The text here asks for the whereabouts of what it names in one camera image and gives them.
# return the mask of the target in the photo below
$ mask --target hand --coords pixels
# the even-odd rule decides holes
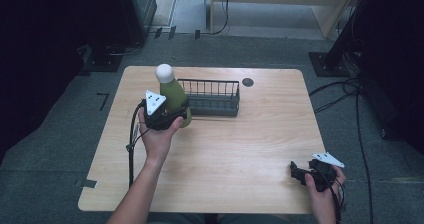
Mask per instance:
[[[138,112],[138,119],[141,123],[140,133],[144,133],[141,138],[143,139],[144,146],[146,147],[146,162],[165,162],[166,156],[168,155],[169,149],[171,147],[171,139],[183,123],[183,118],[176,118],[171,126],[167,130],[163,131],[147,131],[148,128],[144,124],[144,108],[140,108]]]
[[[336,180],[338,180],[340,184],[343,185],[346,181],[346,177],[342,170],[336,166],[333,166],[333,169],[337,173]],[[312,213],[314,214],[318,223],[336,223],[336,211],[330,188],[325,189],[323,192],[318,192],[315,187],[314,178],[309,173],[305,174],[305,181],[306,186],[308,187],[309,197],[311,199]],[[340,200],[339,183],[337,181],[334,181],[332,189],[337,195],[337,199]]]

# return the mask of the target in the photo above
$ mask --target person's left hand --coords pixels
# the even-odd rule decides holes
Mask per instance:
[[[139,131],[140,133],[144,133],[141,138],[143,139],[144,146],[146,147],[146,161],[152,160],[163,163],[171,147],[171,139],[180,128],[184,119],[182,117],[177,117],[172,125],[167,130],[163,131],[147,131],[148,128],[144,124],[144,108],[140,108],[138,112],[138,119],[141,123]]]

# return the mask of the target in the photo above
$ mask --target black wire basket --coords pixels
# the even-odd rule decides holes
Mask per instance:
[[[178,79],[190,103],[192,115],[236,117],[239,110],[238,81]]]

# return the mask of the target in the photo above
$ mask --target motion capture controller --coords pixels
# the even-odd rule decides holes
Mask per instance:
[[[306,186],[305,174],[309,173],[314,178],[317,191],[322,192],[329,186],[333,185],[334,180],[337,177],[337,173],[331,165],[343,168],[344,164],[339,162],[328,152],[313,154],[312,156],[316,159],[312,159],[309,162],[310,171],[298,168],[292,161],[290,163],[291,177],[299,180],[302,185]]]
[[[188,99],[180,108],[172,112],[166,110],[163,105],[165,101],[165,96],[146,91],[146,99],[142,100],[141,106],[144,107],[144,121],[147,128],[157,131],[166,130],[177,117],[182,116],[187,119]]]

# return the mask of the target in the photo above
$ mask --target forearm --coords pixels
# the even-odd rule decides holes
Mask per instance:
[[[134,183],[108,223],[145,223],[163,161],[146,160]]]

